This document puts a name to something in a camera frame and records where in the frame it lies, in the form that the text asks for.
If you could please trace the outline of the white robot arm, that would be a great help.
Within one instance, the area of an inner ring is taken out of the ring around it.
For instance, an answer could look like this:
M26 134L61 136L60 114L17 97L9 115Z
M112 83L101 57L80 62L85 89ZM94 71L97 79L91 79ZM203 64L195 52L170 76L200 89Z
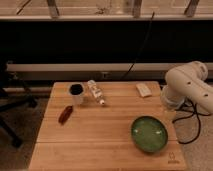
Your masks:
M193 61L170 69L165 74L166 85L161 91L161 101L168 109L178 109L186 98L196 102L213 114L213 87L205 83L207 66Z

